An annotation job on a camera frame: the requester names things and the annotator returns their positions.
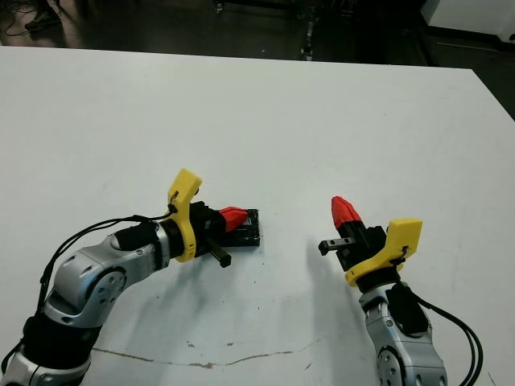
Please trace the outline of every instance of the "black wire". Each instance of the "black wire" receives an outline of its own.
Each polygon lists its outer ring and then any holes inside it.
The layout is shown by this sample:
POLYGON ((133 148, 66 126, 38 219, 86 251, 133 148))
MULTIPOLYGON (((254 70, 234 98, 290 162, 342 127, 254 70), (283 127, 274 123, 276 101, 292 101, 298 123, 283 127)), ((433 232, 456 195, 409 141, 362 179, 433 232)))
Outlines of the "black wire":
POLYGON ((453 322, 454 324, 459 326, 463 331, 465 331, 465 334, 467 335, 467 337, 469 339, 469 343, 471 344, 472 364, 475 359, 474 347, 472 345, 472 340, 476 344, 476 348, 477 348, 476 370, 472 373, 472 376, 470 376, 470 379, 468 380, 469 374, 472 370, 472 365, 471 365, 471 369, 469 369, 469 373, 467 374, 467 376, 465 377, 463 382, 460 384, 460 386, 469 386, 469 385, 472 386, 477 381, 478 377, 480 376, 481 368, 483 367, 483 348, 481 346, 481 341, 477 337, 476 333, 465 322, 458 319, 453 314, 450 314, 450 313, 446 312, 445 310, 442 310, 441 308, 438 308, 437 306, 434 306, 431 303, 426 302, 425 300, 420 298, 417 294, 413 294, 413 295, 414 295, 414 298, 417 299, 417 302, 420 305, 426 307, 428 310, 433 310, 440 316, 444 317, 447 320, 450 320, 451 322, 453 322))
POLYGON ((23 342, 24 342, 24 338, 21 338, 18 342, 18 344, 16 344, 16 346, 13 347, 13 349, 11 351, 9 351, 6 355, 6 357, 3 359, 2 361, 2 374, 5 374, 6 373, 6 370, 7 370, 7 363, 9 362, 9 358, 14 355, 14 353, 16 351, 19 350, 19 348, 23 345, 23 342))
POLYGON ((458 319, 453 314, 448 313, 445 310, 442 310, 441 308, 425 301, 424 299, 420 298, 417 294, 415 294, 411 288, 405 286, 402 284, 402 282, 397 280, 397 285, 400 285, 404 288, 406 288, 409 293, 414 297, 414 299, 417 301, 418 304, 421 306, 426 307, 428 310, 433 310, 436 314, 444 317, 445 319, 449 320, 450 322, 453 322, 456 326, 461 328, 463 330, 465 336, 467 337, 468 343, 470 345, 471 350, 471 364, 468 369, 468 373, 463 379, 463 381, 459 384, 459 386, 472 386, 479 377, 481 373, 481 368, 483 367, 483 348, 481 346, 481 342, 479 338, 477 337, 476 333, 470 328, 465 322, 463 322, 461 319, 458 319), (476 362, 476 348, 474 347, 474 343, 477 347, 477 362, 476 362))
POLYGON ((3 34, 6 36, 20 36, 20 35, 26 35, 30 33, 29 31, 22 31, 15 34, 11 34, 9 30, 13 27, 13 25, 16 23, 16 13, 20 14, 30 14, 32 12, 35 12, 35 9, 32 8, 30 10, 24 10, 23 7, 25 6, 31 6, 32 2, 30 1, 23 1, 23 0, 11 0, 5 1, 3 4, 0 4, 0 14, 8 14, 11 17, 11 22, 9 26, 4 30, 3 34))
MULTIPOLYGON (((47 266, 43 270, 43 275, 39 279, 39 282, 41 283, 41 288, 39 290, 39 297, 38 297, 38 305, 36 307, 35 314, 43 312, 43 305, 45 298, 47 296, 48 292, 48 285, 50 284, 50 279, 52 278, 52 271, 54 269, 54 265, 57 261, 57 259, 63 255, 72 245, 74 245, 81 237, 87 235, 88 233, 95 232, 101 229, 106 229, 113 227, 116 224, 119 224, 121 222, 151 222, 151 221, 158 221, 158 220, 164 220, 167 217, 169 217, 173 212, 175 212, 174 207, 169 205, 170 211, 163 216, 157 216, 157 217, 145 217, 140 215, 132 215, 129 217, 122 217, 120 219, 111 219, 111 220, 105 220, 101 221, 100 223, 96 223, 93 225, 90 225, 87 228, 82 229, 81 231, 77 232, 73 236, 70 236, 63 244, 59 246, 59 248, 55 251, 53 256, 51 257, 50 261, 48 262, 47 266)), ((11 351, 7 353, 5 358, 2 361, 1 369, 2 373, 5 374, 7 370, 7 364, 9 363, 9 358, 19 350, 19 348, 23 345, 24 338, 22 338, 16 346, 13 347, 11 351)))

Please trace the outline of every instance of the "crack on table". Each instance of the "crack on table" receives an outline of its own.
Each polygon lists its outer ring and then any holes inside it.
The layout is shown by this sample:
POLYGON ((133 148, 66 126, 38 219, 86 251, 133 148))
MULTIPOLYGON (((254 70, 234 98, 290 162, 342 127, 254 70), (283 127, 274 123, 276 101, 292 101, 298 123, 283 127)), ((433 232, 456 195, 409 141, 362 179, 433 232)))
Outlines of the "crack on table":
POLYGON ((492 381, 493 386, 497 386, 496 383, 493 381, 492 375, 490 374, 490 372, 488 372, 488 376, 490 377, 490 380, 492 381))
POLYGON ((217 366, 217 367, 227 367, 227 366, 233 366, 233 365, 235 365, 237 363, 245 362, 245 361, 251 360, 251 359, 269 358, 271 356, 276 356, 276 355, 289 355, 289 354, 296 354, 296 353, 299 353, 299 352, 303 352, 306 349, 308 349, 309 347, 317 344, 323 338, 325 338, 325 337, 323 336, 323 337, 317 338, 315 341, 311 342, 310 344, 308 344, 307 346, 301 348, 298 351, 288 350, 288 351, 271 352, 271 353, 268 353, 268 354, 249 355, 249 356, 246 356, 245 358, 237 359, 237 360, 234 360, 233 362, 227 362, 227 363, 214 363, 214 362, 207 362, 207 363, 197 363, 197 362, 194 362, 194 363, 176 363, 176 362, 165 362, 165 361, 162 361, 162 360, 156 360, 156 359, 145 358, 145 357, 142 357, 142 356, 125 354, 123 352, 105 350, 103 348, 94 347, 93 350, 94 351, 98 351, 98 352, 103 352, 105 354, 121 356, 122 358, 141 360, 142 362, 167 364, 167 365, 171 365, 171 366, 191 366, 191 367, 194 367, 194 368, 205 368, 207 370, 212 370, 215 366, 217 366))

